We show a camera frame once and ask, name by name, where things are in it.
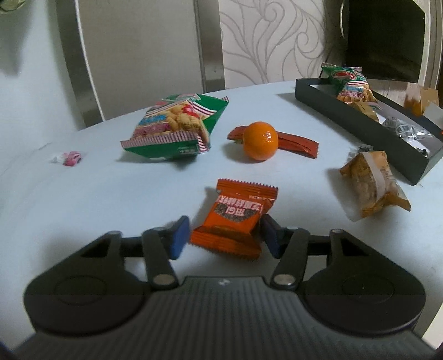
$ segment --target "tabletop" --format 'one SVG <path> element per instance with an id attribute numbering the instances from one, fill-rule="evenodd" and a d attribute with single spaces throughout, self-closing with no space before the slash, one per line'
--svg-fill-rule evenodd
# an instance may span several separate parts
<path id="1" fill-rule="evenodd" d="M 443 161 L 416 186 L 399 183 L 412 204 L 356 221 L 348 206 L 355 194 L 338 169 L 360 142 L 329 119 L 295 100 L 294 82 L 223 90 L 230 103 L 211 136 L 212 148 L 195 158 L 153 162 L 125 152 L 126 140 L 144 110 L 123 115 L 18 157 L 0 176 L 0 340 L 10 347 L 33 333 L 23 308 L 26 285 L 35 276 L 111 230 L 139 236 L 167 226 L 181 215 L 196 227 L 216 198 L 219 178 L 259 182 L 279 188 L 270 215 L 282 226 L 299 226 L 315 235 L 342 228 L 414 274 L 427 303 L 417 325 L 422 333 L 443 299 Z M 276 130 L 319 143 L 317 159 L 278 150 L 267 161 L 250 161 L 241 145 L 226 139 L 235 126 L 266 121 Z M 50 162 L 54 154 L 77 150 L 84 159 L 69 168 Z M 267 249 L 246 261 L 186 245 L 172 261 L 187 275 L 271 275 L 277 260 Z M 143 263 L 127 261 L 141 278 Z"/>

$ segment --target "orange fruit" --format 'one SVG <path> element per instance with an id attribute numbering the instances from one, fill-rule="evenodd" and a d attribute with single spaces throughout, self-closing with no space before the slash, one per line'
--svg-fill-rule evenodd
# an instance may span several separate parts
<path id="1" fill-rule="evenodd" d="M 278 135 L 266 122 L 257 121 L 243 132 L 243 150 L 254 160 L 270 159 L 278 149 Z"/>

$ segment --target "brown snack packet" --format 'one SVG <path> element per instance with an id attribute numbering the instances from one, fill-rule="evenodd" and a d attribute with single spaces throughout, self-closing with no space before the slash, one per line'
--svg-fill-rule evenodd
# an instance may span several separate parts
<path id="1" fill-rule="evenodd" d="M 352 180 L 362 218 L 388 205 L 411 211 L 411 204 L 395 181 L 384 151 L 359 153 L 340 169 L 340 173 Z"/>
<path id="2" fill-rule="evenodd" d="M 365 114 L 366 116 L 369 116 L 372 120 L 376 122 L 380 122 L 378 120 L 377 114 L 375 111 L 365 102 L 351 102 L 349 106 L 353 107 L 355 110 L 360 111 L 361 113 Z"/>

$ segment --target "green snack bag in box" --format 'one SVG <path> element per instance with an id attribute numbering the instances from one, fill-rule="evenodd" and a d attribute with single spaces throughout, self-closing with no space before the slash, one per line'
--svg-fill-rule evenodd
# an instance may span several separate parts
<path id="1" fill-rule="evenodd" d="M 210 134 L 227 101 L 200 94 L 171 95 L 150 107 L 123 149 L 170 159 L 210 149 Z"/>

